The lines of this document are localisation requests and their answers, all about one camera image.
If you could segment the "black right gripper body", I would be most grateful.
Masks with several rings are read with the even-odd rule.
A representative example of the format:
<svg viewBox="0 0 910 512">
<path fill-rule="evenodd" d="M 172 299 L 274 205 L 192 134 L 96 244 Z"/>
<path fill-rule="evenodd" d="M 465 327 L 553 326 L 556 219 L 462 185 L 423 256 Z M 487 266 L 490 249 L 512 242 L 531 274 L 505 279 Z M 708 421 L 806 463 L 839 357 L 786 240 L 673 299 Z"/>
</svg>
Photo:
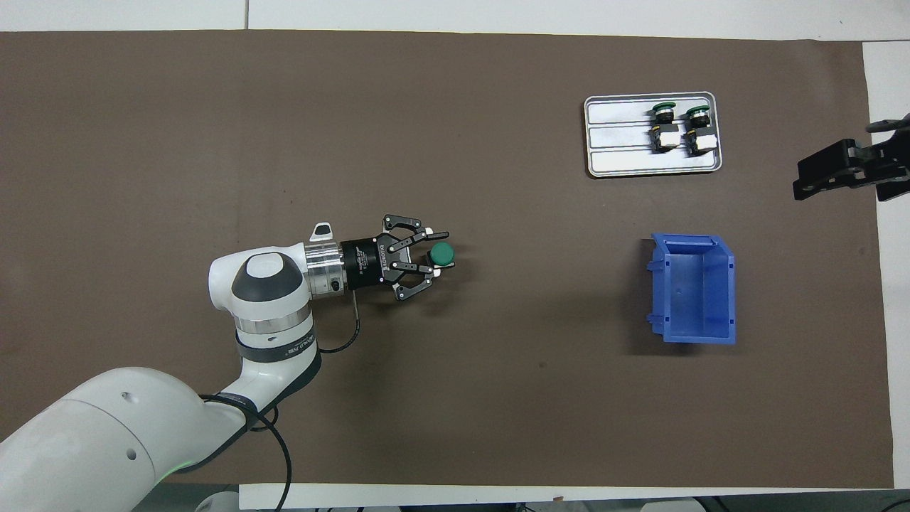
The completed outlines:
<svg viewBox="0 0 910 512">
<path fill-rule="evenodd" d="M 893 135 L 886 142 L 859 146 L 856 156 L 862 168 L 857 185 L 908 185 L 908 135 Z"/>
</svg>

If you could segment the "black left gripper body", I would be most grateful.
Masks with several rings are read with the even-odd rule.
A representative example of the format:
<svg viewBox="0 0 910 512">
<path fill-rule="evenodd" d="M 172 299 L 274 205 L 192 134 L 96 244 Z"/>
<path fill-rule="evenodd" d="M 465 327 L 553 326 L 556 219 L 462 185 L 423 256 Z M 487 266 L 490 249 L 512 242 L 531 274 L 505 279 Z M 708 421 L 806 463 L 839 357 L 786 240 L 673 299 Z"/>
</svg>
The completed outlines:
<svg viewBox="0 0 910 512">
<path fill-rule="evenodd" d="M 345 272 L 345 288 L 350 291 L 380 284 L 391 285 L 403 278 L 403 271 L 391 263 L 403 262 L 403 249 L 389 251 L 397 238 L 363 238 L 341 242 L 341 262 Z"/>
</svg>

